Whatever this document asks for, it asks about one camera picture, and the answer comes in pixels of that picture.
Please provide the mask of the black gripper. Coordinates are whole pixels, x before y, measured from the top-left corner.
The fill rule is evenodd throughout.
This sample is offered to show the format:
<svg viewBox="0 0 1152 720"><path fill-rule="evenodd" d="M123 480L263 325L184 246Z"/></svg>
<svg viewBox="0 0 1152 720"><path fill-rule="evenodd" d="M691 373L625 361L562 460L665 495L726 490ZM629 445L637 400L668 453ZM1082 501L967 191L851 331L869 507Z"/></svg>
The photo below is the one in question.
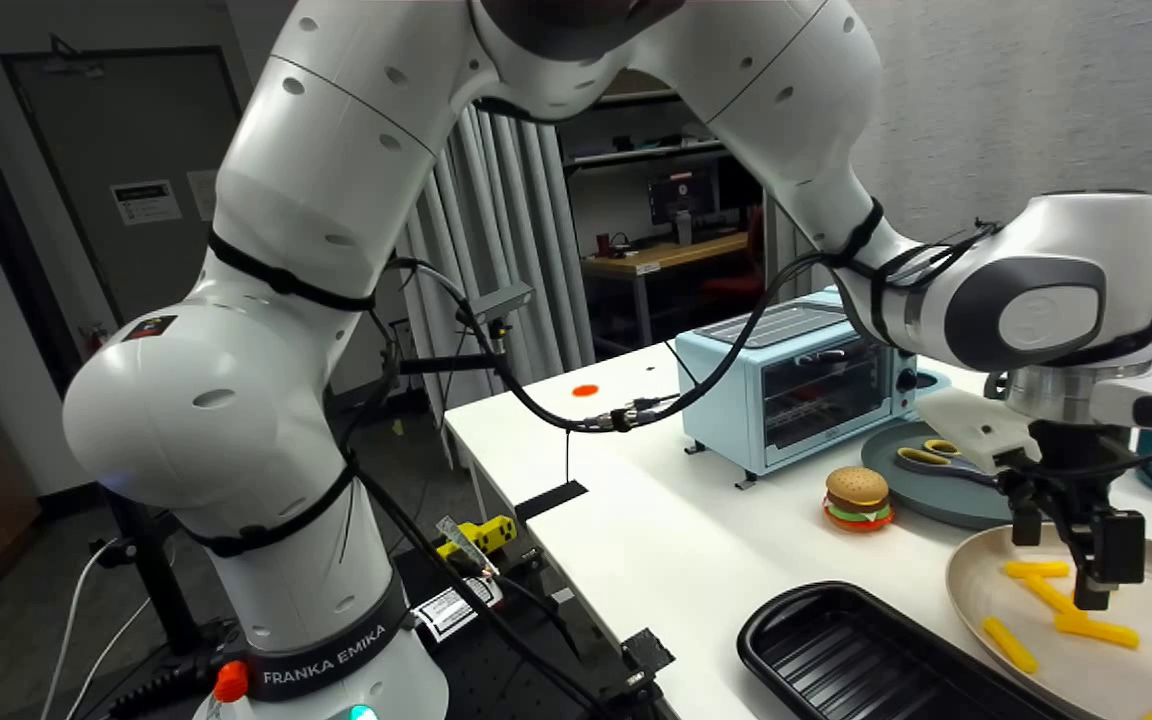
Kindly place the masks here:
<svg viewBox="0 0 1152 720"><path fill-rule="evenodd" d="M1070 535L1080 609L1103 613L1118 583L1142 580L1142 517L1106 501L1110 480L1129 471L1125 429L1036 421L1029 447L998 453L995 464L1012 543L1038 543L1045 521Z"/></svg>

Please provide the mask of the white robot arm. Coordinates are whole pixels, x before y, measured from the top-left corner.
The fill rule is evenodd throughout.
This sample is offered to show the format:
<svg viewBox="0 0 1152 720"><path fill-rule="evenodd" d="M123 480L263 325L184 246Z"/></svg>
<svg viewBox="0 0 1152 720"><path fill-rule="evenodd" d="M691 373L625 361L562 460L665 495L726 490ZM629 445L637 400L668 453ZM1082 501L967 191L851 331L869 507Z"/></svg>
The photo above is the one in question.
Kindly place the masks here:
<svg viewBox="0 0 1152 720"><path fill-rule="evenodd" d="M62 395L80 464L174 513L240 614L246 689L194 720L443 720L323 383L462 108L562 118L625 66L681 90L909 352L1024 368L1152 320L1152 197L1038 197L953 261L889 228L848 167L874 47L842 0L301 0L214 171L201 281Z"/></svg>

